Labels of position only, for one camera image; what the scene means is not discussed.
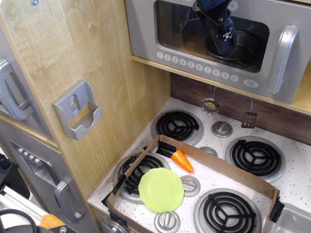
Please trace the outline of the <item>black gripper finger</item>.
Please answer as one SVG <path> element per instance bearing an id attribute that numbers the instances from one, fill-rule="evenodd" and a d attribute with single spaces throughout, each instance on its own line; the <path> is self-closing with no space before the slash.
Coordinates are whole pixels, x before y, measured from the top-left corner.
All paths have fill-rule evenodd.
<path id="1" fill-rule="evenodd" d="M 235 25 L 222 25 L 222 26 L 204 26 L 205 32 L 208 37 L 211 37 L 212 42 L 220 54 L 224 54 L 229 49 L 237 45 Z"/>

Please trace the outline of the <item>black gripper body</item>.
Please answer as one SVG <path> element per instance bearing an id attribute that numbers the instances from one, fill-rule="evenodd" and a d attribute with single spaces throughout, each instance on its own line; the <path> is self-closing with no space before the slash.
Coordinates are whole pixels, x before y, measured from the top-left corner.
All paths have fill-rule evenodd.
<path id="1" fill-rule="evenodd" d="M 198 16 L 204 26 L 222 26 L 233 24 L 231 11 L 228 9 L 231 0 L 197 0 Z"/>

